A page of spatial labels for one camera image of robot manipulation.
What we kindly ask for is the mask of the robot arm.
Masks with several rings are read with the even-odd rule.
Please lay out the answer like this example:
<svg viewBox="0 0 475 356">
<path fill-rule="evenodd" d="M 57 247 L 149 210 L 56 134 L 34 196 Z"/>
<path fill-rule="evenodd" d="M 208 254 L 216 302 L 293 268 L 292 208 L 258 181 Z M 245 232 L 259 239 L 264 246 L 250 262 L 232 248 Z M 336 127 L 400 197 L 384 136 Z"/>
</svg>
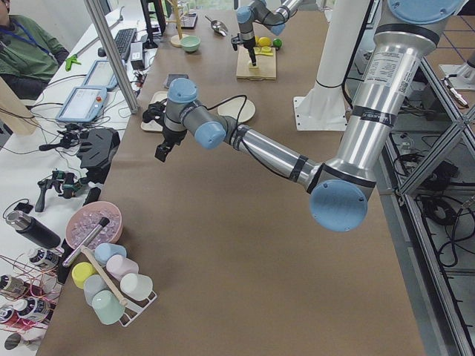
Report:
<svg viewBox="0 0 475 356">
<path fill-rule="evenodd" d="M 253 24 L 255 22 L 262 24 L 278 36 L 283 32 L 285 23 L 295 15 L 301 4 L 303 4 L 301 0 L 286 0 L 274 12 L 266 6 L 265 1 L 252 1 L 249 5 L 239 7 L 236 11 L 239 31 L 235 37 L 231 38 L 233 49 L 237 51 L 238 45 L 243 45 L 248 50 L 252 66 L 257 67 Z"/>
<path fill-rule="evenodd" d="M 394 126 L 422 58 L 436 49 L 462 1 L 386 1 L 376 28 L 376 48 L 354 96 L 350 121 L 336 156 L 315 163 L 240 124 L 209 112 L 190 79 L 171 82 L 158 122 L 164 140 L 155 156 L 165 160 L 186 134 L 206 149 L 221 143 L 252 156 L 272 173 L 305 187 L 313 218 L 331 231 L 358 227 L 376 184 L 373 167 Z"/>
</svg>

